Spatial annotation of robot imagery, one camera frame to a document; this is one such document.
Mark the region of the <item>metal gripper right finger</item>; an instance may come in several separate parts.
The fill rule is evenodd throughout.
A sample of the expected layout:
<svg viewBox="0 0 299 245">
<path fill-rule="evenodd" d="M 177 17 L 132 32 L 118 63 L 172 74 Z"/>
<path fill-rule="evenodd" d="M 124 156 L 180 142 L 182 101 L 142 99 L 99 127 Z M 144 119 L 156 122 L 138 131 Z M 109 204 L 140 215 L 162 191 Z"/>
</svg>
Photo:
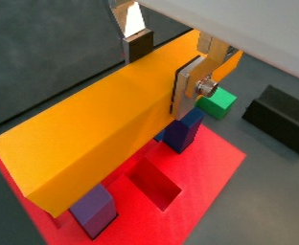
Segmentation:
<svg viewBox="0 0 299 245">
<path fill-rule="evenodd" d="M 180 120 L 198 97 L 210 98 L 218 82 L 236 68 L 236 49 L 208 33 L 200 33 L 198 54 L 174 72 L 169 114 Z"/>
</svg>

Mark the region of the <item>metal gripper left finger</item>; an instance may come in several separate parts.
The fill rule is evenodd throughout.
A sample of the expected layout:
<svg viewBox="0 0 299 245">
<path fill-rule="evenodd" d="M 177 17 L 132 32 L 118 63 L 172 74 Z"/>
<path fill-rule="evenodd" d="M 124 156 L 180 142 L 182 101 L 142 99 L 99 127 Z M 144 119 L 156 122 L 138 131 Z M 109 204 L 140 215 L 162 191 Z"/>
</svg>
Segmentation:
<svg viewBox="0 0 299 245">
<path fill-rule="evenodd" d="M 129 64 L 153 51 L 153 32 L 145 27 L 134 0 L 107 0 L 107 5 L 121 33 L 125 63 Z"/>
</svg>

